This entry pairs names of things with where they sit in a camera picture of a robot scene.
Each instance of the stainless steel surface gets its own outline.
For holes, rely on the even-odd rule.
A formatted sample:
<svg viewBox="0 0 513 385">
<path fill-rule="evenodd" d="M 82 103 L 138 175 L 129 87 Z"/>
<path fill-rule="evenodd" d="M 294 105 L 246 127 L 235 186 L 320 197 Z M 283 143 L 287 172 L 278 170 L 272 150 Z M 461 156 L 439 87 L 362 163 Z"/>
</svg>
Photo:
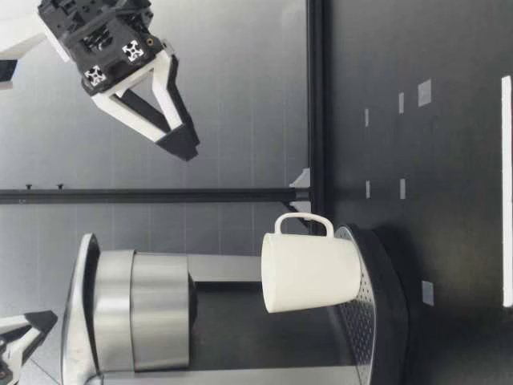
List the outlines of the stainless steel surface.
<svg viewBox="0 0 513 385">
<path fill-rule="evenodd" d="M 353 235 L 346 227 L 341 227 L 335 236 L 354 242 Z M 360 261 L 362 263 L 360 292 L 354 301 L 340 307 L 355 355 L 360 384 L 369 385 L 376 343 L 376 306 L 373 287 L 361 253 Z"/>
<path fill-rule="evenodd" d="M 189 364 L 189 292 L 186 256 L 136 253 L 131 284 L 135 370 Z"/>
<path fill-rule="evenodd" d="M 61 368 L 65 385 L 83 385 L 97 374 L 87 329 L 83 288 L 88 270 L 95 266 L 98 257 L 98 242 L 94 235 L 88 234 L 80 245 L 63 320 Z"/>
<path fill-rule="evenodd" d="M 190 254 L 189 272 L 195 282 L 260 282 L 261 258 L 243 255 Z"/>
<path fill-rule="evenodd" d="M 308 367 L 246 371 L 173 371 L 106 375 L 104 385 L 358 385 L 356 367 Z M 101 385 L 92 379 L 87 385 Z"/>
<path fill-rule="evenodd" d="M 100 255 L 93 314 L 102 373 L 134 370 L 130 323 L 133 261 L 133 250 L 106 251 Z"/>
</svg>

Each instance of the black table surface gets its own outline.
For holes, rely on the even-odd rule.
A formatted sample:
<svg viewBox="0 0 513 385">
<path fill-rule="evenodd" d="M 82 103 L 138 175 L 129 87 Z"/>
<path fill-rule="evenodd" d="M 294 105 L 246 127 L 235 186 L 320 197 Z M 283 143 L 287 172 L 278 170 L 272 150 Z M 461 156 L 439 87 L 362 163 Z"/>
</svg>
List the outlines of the black table surface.
<svg viewBox="0 0 513 385">
<path fill-rule="evenodd" d="M 399 272 L 412 327 L 406 383 L 511 384 L 501 78 L 513 73 L 513 2 L 325 5 L 328 212 L 374 229 Z M 433 99 L 419 107 L 428 79 Z M 434 306 L 422 303 L 422 281 L 434 284 Z"/>
</svg>

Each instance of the mug handle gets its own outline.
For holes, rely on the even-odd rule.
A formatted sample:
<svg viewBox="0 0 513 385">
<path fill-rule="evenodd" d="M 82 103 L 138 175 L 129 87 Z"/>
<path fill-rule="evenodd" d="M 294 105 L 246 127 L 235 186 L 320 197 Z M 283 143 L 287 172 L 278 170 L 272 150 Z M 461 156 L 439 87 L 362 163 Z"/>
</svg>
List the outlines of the mug handle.
<svg viewBox="0 0 513 385">
<path fill-rule="evenodd" d="M 309 221 L 316 221 L 322 223 L 326 227 L 326 237 L 327 238 L 335 238 L 335 229 L 333 228 L 333 223 L 329 219 L 321 217 L 320 215 L 310 214 L 310 213 L 288 213 L 279 217 L 274 225 L 274 233 L 282 234 L 281 232 L 281 224 L 285 219 L 289 218 L 301 218 L 307 219 Z"/>
</svg>

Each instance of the metal cylinder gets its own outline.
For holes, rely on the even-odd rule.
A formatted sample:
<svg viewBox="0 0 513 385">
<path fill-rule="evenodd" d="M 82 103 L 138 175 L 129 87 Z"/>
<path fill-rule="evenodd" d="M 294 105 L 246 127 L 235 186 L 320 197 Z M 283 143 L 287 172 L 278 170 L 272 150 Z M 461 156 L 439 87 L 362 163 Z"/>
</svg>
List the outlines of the metal cylinder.
<svg viewBox="0 0 513 385">
<path fill-rule="evenodd" d="M 133 260 L 133 251 L 107 251 L 99 259 L 93 317 L 102 372 L 134 370 L 130 322 Z"/>
<path fill-rule="evenodd" d="M 102 373 L 188 366 L 187 256 L 103 252 L 94 299 L 95 343 Z"/>
<path fill-rule="evenodd" d="M 137 253 L 131 285 L 131 330 L 136 371 L 189 364 L 186 256 Z"/>
</svg>

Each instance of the robotic arm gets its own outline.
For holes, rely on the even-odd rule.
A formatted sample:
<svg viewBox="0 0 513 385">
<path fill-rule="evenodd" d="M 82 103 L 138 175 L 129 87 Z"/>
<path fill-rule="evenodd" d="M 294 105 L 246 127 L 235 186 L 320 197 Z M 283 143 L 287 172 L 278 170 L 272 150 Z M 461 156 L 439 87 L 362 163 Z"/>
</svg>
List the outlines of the robotic arm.
<svg viewBox="0 0 513 385">
<path fill-rule="evenodd" d="M 0 319 L 0 385 L 16 385 L 23 364 L 53 329 L 51 311 Z"/>
<path fill-rule="evenodd" d="M 200 143 L 176 88 L 178 60 L 150 33 L 148 0 L 42 0 L 38 13 L 0 25 L 0 89 L 12 87 L 17 61 L 48 39 L 72 59 L 98 108 L 183 160 Z M 131 89 L 152 77 L 162 112 Z"/>
</svg>

